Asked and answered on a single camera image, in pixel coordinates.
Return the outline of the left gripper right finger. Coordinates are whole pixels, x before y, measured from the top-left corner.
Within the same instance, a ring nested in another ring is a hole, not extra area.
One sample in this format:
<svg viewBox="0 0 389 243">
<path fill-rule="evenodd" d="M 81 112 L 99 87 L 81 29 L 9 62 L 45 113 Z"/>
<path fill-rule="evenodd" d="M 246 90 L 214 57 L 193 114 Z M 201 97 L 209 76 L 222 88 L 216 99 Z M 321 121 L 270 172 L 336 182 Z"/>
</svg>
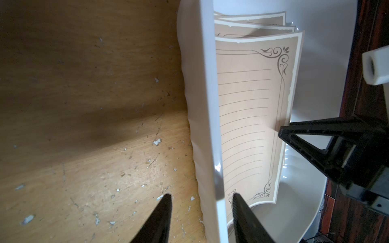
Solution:
<svg viewBox="0 0 389 243">
<path fill-rule="evenodd" d="M 237 243 L 275 243 L 238 193 L 233 195 L 233 218 Z"/>
</svg>

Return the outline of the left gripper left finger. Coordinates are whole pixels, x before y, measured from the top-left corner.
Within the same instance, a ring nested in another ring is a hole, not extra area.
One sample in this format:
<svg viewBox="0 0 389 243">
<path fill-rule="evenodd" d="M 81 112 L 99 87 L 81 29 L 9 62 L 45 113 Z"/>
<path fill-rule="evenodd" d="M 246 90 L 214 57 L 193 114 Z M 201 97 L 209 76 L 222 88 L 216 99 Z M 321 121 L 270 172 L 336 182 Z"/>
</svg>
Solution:
<svg viewBox="0 0 389 243">
<path fill-rule="evenodd" d="M 160 199 L 152 214 L 146 220 L 131 243 L 167 243 L 172 214 L 171 194 Z"/>
</svg>

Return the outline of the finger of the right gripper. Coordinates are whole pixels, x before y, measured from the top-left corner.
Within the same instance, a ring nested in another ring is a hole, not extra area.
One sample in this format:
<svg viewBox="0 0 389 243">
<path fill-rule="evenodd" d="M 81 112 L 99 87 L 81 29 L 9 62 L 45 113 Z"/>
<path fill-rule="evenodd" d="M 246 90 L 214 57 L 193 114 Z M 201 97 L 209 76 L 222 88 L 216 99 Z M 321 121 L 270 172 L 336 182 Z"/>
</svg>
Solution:
<svg viewBox="0 0 389 243">
<path fill-rule="evenodd" d="M 362 128 L 352 117 L 336 117 L 290 123 L 278 137 L 333 182 L 349 182 L 344 166 Z"/>
</svg>

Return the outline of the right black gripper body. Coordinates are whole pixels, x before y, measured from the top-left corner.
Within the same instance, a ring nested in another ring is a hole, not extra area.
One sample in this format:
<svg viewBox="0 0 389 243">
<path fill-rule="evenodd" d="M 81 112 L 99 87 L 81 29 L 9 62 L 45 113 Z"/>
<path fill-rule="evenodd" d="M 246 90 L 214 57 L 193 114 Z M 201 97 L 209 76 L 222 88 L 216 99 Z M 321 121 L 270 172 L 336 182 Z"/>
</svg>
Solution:
<svg viewBox="0 0 389 243">
<path fill-rule="evenodd" d="M 382 120 L 352 116 L 363 125 L 362 136 L 350 151 L 344 166 L 346 184 L 340 184 L 341 193 L 361 202 L 368 209 L 389 214 L 389 125 Z"/>
</svg>

